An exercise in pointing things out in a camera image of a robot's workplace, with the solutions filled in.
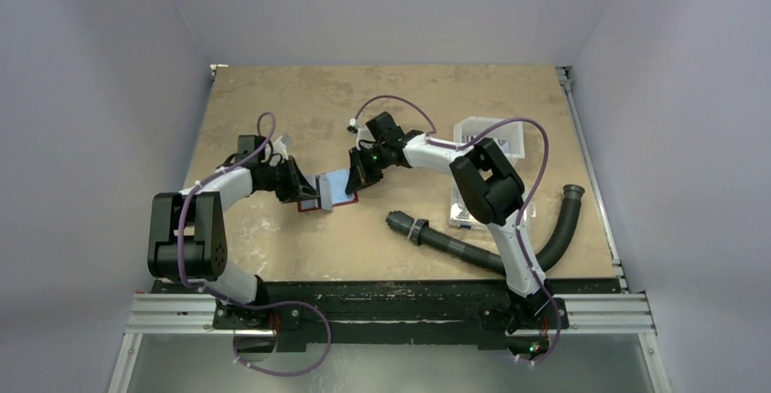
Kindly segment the red leather card holder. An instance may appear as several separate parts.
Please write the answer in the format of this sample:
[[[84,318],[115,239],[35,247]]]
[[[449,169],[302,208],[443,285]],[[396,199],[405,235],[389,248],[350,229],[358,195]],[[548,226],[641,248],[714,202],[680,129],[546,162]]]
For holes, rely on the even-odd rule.
[[[359,201],[357,193],[347,194],[345,191],[348,178],[348,168],[308,176],[306,180],[315,188],[319,198],[299,202],[297,211],[300,213],[317,210],[331,212],[335,207],[357,203]]]

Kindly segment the white card edge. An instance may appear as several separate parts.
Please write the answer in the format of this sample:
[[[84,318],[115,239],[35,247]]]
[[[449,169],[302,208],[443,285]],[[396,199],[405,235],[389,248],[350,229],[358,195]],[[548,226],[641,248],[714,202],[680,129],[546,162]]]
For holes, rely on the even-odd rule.
[[[315,178],[318,199],[318,208],[324,211],[331,211],[333,209],[332,204],[332,186],[327,178],[326,174],[318,175]]]

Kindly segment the white plastic tray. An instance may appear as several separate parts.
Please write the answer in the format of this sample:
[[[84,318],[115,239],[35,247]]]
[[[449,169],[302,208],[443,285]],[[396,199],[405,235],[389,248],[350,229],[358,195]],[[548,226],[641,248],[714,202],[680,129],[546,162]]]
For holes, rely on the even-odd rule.
[[[467,117],[454,125],[453,138],[456,142],[463,144],[471,142],[485,130],[500,122],[503,122],[503,119],[481,116]],[[514,162],[526,156],[524,130],[520,122],[499,126],[485,134],[484,138],[493,139],[505,156]]]

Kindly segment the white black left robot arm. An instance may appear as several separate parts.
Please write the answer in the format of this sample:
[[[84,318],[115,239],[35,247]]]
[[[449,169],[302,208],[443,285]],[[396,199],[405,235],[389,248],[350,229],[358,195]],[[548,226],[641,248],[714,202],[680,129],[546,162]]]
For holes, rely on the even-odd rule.
[[[283,204],[319,197],[285,147],[271,138],[241,135],[236,151],[188,189],[155,195],[151,204],[147,267],[152,277],[208,292],[248,328],[271,316],[264,281],[228,257],[225,211],[255,192],[272,192]]]

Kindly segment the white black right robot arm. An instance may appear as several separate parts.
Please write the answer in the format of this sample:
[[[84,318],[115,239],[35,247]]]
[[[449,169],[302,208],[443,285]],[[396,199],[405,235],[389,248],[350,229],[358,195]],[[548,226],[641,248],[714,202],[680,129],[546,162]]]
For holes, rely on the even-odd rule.
[[[506,272],[513,320],[533,326],[546,307],[559,309],[546,285],[546,273],[536,260],[526,225],[526,208],[535,190],[527,189],[520,175],[490,133],[513,123],[494,123],[468,143],[434,140],[428,133],[404,132],[383,112],[365,123],[371,135],[368,146],[349,149],[349,178],[345,191],[353,194],[372,186],[390,166],[424,168],[451,176],[466,209],[492,235]]]

